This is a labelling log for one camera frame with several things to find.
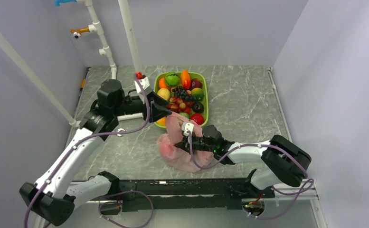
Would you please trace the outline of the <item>pink plastic bag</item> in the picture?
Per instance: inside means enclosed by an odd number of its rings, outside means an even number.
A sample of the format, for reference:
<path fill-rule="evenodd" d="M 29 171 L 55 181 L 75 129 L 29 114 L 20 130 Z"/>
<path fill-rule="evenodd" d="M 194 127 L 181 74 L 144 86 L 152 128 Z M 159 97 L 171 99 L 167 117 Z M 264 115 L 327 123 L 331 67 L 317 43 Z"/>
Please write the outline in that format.
<path fill-rule="evenodd" d="M 183 139 L 181 124 L 184 122 L 194 124 L 194 134 L 202 136 L 202 128 L 197 123 L 178 113 L 172 113 L 166 117 L 165 127 L 167 132 L 158 138 L 157 146 L 162 158 L 169 166 L 186 172 L 198 172 L 201 169 L 194 164 L 191 155 L 174 146 Z"/>

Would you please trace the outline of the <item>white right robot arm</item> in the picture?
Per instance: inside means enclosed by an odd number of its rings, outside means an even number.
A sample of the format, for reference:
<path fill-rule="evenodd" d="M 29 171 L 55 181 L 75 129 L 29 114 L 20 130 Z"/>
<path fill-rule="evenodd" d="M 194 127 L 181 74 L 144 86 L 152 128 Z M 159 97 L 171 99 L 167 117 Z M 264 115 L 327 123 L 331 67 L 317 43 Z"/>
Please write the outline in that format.
<path fill-rule="evenodd" d="M 213 153 L 214 158 L 224 165 L 265 164 L 262 169 L 252 170 L 246 178 L 245 192 L 250 197 L 280 183 L 299 187 L 308 177 L 311 156 L 281 135 L 259 143 L 239 143 L 224 139 L 213 125 L 204 127 L 201 136 L 190 131 L 189 123 L 185 123 L 181 131 L 182 140 L 175 146 L 190 155 L 195 151 L 206 151 Z"/>

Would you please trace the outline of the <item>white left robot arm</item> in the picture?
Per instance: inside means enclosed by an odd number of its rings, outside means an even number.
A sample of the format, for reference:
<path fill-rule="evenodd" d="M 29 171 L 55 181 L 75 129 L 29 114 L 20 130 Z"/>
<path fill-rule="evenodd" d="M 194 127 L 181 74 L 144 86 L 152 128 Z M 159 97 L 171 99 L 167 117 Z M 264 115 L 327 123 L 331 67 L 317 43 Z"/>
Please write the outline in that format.
<path fill-rule="evenodd" d="M 27 205 L 24 227 L 34 212 L 48 224 L 59 226 L 74 210 L 100 196 L 112 200 L 120 193 L 119 179 L 106 171 L 94 178 L 72 186 L 71 182 L 83 163 L 110 135 L 125 135 L 116 131 L 119 117 L 138 111 L 143 126 L 171 114 L 169 102 L 158 96 L 148 78 L 135 79 L 137 95 L 129 104 L 119 80 L 104 81 L 97 90 L 97 99 L 81 121 L 75 136 L 54 164 L 34 183 L 24 183 L 19 192 Z"/>

